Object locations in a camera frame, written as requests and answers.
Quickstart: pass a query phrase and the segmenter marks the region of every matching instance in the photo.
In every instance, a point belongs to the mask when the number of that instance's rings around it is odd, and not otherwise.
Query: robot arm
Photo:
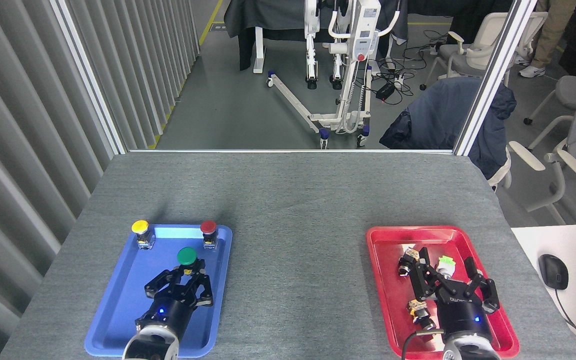
[[[415,299],[407,305],[414,324],[424,330],[435,327],[424,302],[435,301],[439,327],[443,330],[444,359],[498,360],[491,345],[492,333],[487,314],[499,309],[495,282],[485,278],[474,259],[464,260],[469,282],[452,278],[455,262],[443,256],[436,268],[430,265],[428,249],[409,248],[398,262],[398,274],[409,276]],[[480,298],[475,290],[481,290]]]
[[[135,320],[137,334],[126,345],[122,359],[176,360],[193,312],[199,306],[213,305],[213,290],[205,269],[206,262],[195,257],[190,264],[165,269],[144,286],[146,296],[153,301]],[[188,280],[182,284],[184,276]],[[203,291],[197,297],[199,287]]]

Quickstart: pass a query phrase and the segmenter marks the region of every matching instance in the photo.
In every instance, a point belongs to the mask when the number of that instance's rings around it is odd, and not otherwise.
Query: power adapter
[[[380,89],[377,90],[377,99],[381,101],[386,101],[395,92],[395,84],[387,82]]]

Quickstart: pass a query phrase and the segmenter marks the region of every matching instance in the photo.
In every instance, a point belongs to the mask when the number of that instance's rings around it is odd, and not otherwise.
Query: green button
[[[176,260],[178,260],[181,265],[190,265],[197,260],[197,251],[195,251],[194,248],[186,246],[176,253]]]

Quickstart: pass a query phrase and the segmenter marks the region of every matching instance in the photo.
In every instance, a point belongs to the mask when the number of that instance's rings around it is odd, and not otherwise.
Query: dark blue jacket
[[[481,84],[477,77],[451,77],[435,82],[399,114],[379,143],[389,149],[451,150]],[[504,120],[515,105],[513,91],[501,84],[468,153],[487,179],[506,162]]]

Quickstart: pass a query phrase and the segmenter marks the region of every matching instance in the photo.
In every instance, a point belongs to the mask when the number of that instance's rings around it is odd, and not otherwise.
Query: metal pole
[[[50,6],[57,17],[57,22],[59,23],[61,32],[68,43],[68,47],[75,64],[77,65],[77,70],[79,71],[81,80],[87,89],[94,111],[98,116],[97,120],[110,143],[112,152],[115,155],[125,154],[127,152],[126,146],[124,145],[119,130],[110,115],[110,109],[106,103],[102,89],[99,86],[97,76],[92,69],[92,64],[89,62],[86,48],[83,45],[77,26],[75,26],[73,16],[66,0],[50,0]]]
[[[452,150],[455,155],[466,156],[471,152],[475,138],[482,127],[499,84],[502,82],[506,68],[512,61],[512,55],[515,53],[515,48],[519,44],[519,39],[536,3],[537,0],[514,0],[512,3],[508,18],[503,24],[499,41],[494,46],[486,74],[470,107],[466,123],[464,123],[461,134],[459,134]]]

